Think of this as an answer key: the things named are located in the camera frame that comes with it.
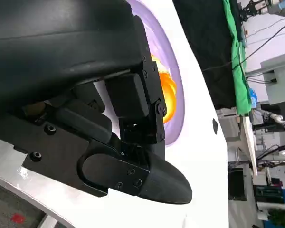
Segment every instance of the green cloth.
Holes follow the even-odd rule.
[[[231,59],[232,59],[232,68],[235,68],[239,65],[240,61],[245,59],[245,48],[242,43],[238,41],[238,34],[236,29],[236,24],[231,13],[230,2],[229,0],[223,0],[225,15],[228,23],[228,28],[230,30],[232,41],[232,50],[231,50]],[[245,75],[241,70],[241,67],[238,66],[233,70],[233,82],[234,89],[236,94],[236,104],[237,104],[237,114],[247,114],[251,110],[251,100],[249,95],[249,87],[245,79]]]

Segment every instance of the white surface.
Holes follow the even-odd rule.
[[[41,223],[39,224],[38,228],[54,228],[55,225],[57,224],[57,220],[54,219],[53,217],[46,215]]]
[[[250,159],[252,163],[253,174],[257,175],[257,159],[256,159],[256,151],[255,151],[255,137],[253,135],[252,124],[248,116],[242,117],[243,126],[245,131],[245,136],[247,139],[248,150],[250,154]]]
[[[179,139],[166,148],[166,160],[187,177],[193,191],[192,202],[166,205],[114,190],[109,190],[107,197],[97,198],[22,168],[25,155],[2,141],[0,184],[69,227],[208,228],[219,224],[227,228],[227,145],[220,127],[214,134],[212,119],[218,119],[203,75],[172,0],[142,2],[165,30],[180,68],[185,120]]]
[[[253,184],[267,186],[266,176],[267,176],[266,172],[258,172],[257,176],[254,176],[252,178]]]

